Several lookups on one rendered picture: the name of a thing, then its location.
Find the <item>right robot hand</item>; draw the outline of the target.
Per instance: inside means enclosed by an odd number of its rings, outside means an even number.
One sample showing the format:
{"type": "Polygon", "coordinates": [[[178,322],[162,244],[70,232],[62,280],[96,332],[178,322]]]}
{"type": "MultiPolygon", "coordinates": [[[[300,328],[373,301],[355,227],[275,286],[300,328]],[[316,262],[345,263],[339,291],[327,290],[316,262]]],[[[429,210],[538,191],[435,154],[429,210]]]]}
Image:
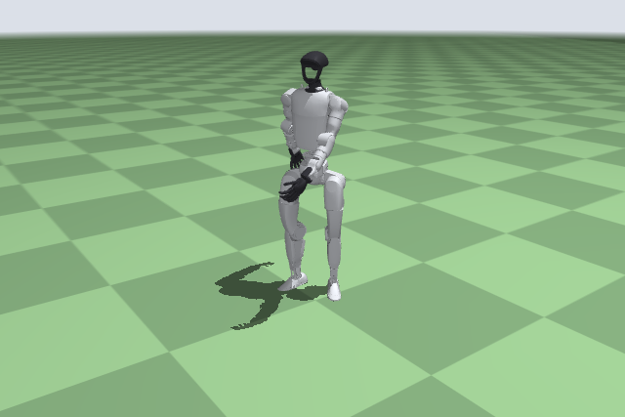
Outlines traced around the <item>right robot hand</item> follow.
{"type": "Polygon", "coordinates": [[[300,167],[299,162],[301,163],[302,160],[304,160],[304,157],[303,157],[301,151],[298,151],[296,154],[293,154],[293,151],[291,150],[291,148],[288,148],[288,149],[289,149],[289,152],[290,152],[290,155],[291,155],[291,158],[290,158],[291,159],[291,161],[290,161],[290,169],[293,169],[293,165],[294,165],[294,168],[297,168],[297,166],[300,167]],[[296,166],[296,164],[297,164],[297,166],[296,166]]]}

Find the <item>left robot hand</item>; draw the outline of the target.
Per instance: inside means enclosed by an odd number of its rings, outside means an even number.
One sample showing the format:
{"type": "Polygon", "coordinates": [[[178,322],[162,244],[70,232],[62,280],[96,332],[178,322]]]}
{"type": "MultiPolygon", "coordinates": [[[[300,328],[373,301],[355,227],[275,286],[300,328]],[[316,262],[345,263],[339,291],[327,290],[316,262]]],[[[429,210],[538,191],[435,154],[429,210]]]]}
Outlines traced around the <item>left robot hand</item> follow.
{"type": "Polygon", "coordinates": [[[300,196],[300,194],[304,192],[307,184],[310,184],[312,182],[312,180],[309,178],[309,173],[312,170],[312,167],[308,167],[301,174],[302,178],[298,178],[296,181],[293,182],[284,183],[284,186],[292,185],[292,187],[286,191],[279,191],[278,193],[280,194],[286,194],[280,195],[280,197],[287,202],[294,202],[300,196]]]}

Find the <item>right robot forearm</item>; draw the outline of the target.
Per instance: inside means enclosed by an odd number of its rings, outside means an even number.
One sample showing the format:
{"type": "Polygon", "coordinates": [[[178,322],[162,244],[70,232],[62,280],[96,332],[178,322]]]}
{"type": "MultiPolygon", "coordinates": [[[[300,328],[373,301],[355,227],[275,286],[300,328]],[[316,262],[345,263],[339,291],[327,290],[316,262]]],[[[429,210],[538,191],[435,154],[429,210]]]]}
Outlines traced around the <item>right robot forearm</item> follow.
{"type": "Polygon", "coordinates": [[[298,151],[300,151],[300,149],[296,146],[296,142],[295,142],[293,134],[292,135],[288,135],[284,131],[283,131],[283,133],[284,133],[284,136],[286,138],[286,145],[288,146],[288,148],[291,148],[291,150],[293,151],[293,154],[296,154],[298,151]]]}

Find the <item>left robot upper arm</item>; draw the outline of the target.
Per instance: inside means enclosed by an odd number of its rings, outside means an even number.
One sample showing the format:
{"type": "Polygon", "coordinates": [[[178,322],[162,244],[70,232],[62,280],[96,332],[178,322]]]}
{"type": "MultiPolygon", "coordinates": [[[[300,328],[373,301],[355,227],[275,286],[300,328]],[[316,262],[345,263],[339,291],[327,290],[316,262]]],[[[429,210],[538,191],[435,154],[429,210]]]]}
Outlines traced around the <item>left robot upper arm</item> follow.
{"type": "Polygon", "coordinates": [[[326,133],[322,133],[317,138],[319,146],[326,146],[330,136],[336,136],[340,130],[344,115],[348,111],[348,103],[335,95],[330,95],[329,107],[331,109],[327,121],[326,133]]]}

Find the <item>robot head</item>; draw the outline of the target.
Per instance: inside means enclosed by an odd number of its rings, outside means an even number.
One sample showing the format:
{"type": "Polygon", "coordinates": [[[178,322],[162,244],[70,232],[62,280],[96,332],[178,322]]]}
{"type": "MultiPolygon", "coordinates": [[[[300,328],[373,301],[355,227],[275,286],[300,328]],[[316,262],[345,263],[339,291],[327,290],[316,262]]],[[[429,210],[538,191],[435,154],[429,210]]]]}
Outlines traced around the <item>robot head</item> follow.
{"type": "Polygon", "coordinates": [[[319,51],[312,51],[312,52],[305,54],[301,58],[300,62],[302,65],[303,78],[305,82],[309,84],[309,87],[310,87],[308,89],[306,88],[305,91],[308,93],[317,93],[317,92],[322,91],[322,90],[316,90],[316,87],[321,87],[323,90],[325,90],[321,85],[319,76],[321,74],[322,69],[325,66],[328,66],[329,64],[327,57],[319,51]],[[306,71],[305,71],[306,67],[311,67],[313,70],[317,70],[315,79],[308,78],[306,76],[306,71]]]}

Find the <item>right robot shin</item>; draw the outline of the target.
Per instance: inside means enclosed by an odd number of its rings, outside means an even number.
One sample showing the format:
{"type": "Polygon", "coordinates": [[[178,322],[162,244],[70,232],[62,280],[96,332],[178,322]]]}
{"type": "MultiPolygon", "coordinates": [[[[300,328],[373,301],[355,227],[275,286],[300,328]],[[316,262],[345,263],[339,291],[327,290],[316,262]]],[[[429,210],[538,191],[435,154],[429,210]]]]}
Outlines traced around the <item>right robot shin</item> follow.
{"type": "Polygon", "coordinates": [[[289,235],[288,231],[285,231],[284,237],[291,277],[294,277],[294,280],[297,280],[301,277],[301,262],[302,257],[304,256],[305,239],[294,239],[289,235]],[[294,274],[292,274],[292,272],[294,272],[294,274]]]}

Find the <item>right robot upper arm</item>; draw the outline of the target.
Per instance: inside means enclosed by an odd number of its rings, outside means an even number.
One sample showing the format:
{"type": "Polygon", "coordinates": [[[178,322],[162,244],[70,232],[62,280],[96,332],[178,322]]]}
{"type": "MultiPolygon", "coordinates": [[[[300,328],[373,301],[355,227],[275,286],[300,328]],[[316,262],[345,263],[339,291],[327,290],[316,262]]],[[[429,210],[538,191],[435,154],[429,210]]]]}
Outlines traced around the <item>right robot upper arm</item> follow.
{"type": "Polygon", "coordinates": [[[289,89],[280,98],[283,104],[283,113],[286,117],[286,119],[282,121],[280,128],[288,135],[293,134],[291,97],[295,90],[294,88],[289,89]]]}

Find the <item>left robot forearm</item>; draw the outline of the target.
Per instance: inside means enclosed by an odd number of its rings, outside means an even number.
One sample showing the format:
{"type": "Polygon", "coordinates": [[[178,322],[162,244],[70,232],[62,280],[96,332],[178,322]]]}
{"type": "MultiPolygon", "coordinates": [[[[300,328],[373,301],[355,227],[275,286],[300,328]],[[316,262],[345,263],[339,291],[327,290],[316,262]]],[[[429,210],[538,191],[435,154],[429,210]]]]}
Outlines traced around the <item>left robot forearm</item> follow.
{"type": "Polygon", "coordinates": [[[330,155],[334,144],[335,138],[334,136],[330,136],[326,146],[318,146],[316,148],[315,153],[307,166],[307,168],[312,167],[312,171],[309,173],[309,178],[311,180],[314,180],[317,177],[317,173],[321,169],[325,159],[330,155]]]}

